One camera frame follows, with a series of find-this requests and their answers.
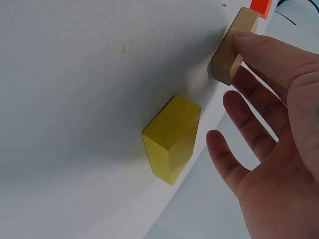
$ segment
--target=white table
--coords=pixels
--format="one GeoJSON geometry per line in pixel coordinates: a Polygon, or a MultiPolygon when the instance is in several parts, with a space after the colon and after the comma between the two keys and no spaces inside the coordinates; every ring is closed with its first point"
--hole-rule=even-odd
{"type": "Polygon", "coordinates": [[[143,238],[224,113],[227,87],[207,66],[250,2],[3,1],[0,237],[143,238]],[[152,175],[141,132],[176,93],[203,111],[171,187],[152,175]]]}

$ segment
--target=hand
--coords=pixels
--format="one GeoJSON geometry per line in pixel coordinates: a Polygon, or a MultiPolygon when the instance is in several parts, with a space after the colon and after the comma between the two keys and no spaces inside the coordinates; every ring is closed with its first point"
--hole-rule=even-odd
{"type": "Polygon", "coordinates": [[[221,133],[207,134],[210,156],[237,196],[252,239],[319,238],[319,55],[270,37],[235,31],[244,61],[276,93],[241,68],[233,86],[272,128],[276,142],[241,95],[224,96],[227,113],[260,160],[250,171],[221,133]]]}

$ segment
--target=block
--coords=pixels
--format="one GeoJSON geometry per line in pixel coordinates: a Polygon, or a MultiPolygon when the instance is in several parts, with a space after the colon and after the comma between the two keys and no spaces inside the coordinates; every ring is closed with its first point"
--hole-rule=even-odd
{"type": "Polygon", "coordinates": [[[273,0],[253,0],[250,9],[259,13],[263,19],[267,19],[273,0]]]}
{"type": "Polygon", "coordinates": [[[193,154],[200,112],[176,95],[142,133],[153,174],[170,185],[193,154]]]}
{"type": "Polygon", "coordinates": [[[211,60],[212,73],[216,80],[230,86],[243,61],[232,42],[232,29],[237,28],[256,32],[257,23],[257,12],[246,7],[240,9],[211,60]]]}

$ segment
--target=red block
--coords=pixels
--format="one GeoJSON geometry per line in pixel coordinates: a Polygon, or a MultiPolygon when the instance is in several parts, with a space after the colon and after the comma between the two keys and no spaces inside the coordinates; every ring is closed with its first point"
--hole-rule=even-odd
{"type": "Polygon", "coordinates": [[[250,9],[259,13],[263,19],[267,19],[273,0],[253,0],[250,9]]]}

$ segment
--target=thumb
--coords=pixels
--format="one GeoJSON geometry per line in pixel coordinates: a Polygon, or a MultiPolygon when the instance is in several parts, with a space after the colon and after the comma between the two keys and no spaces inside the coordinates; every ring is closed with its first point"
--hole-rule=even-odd
{"type": "Polygon", "coordinates": [[[319,67],[318,55],[271,37],[235,29],[232,40],[247,64],[287,89],[293,80],[319,67]]]}

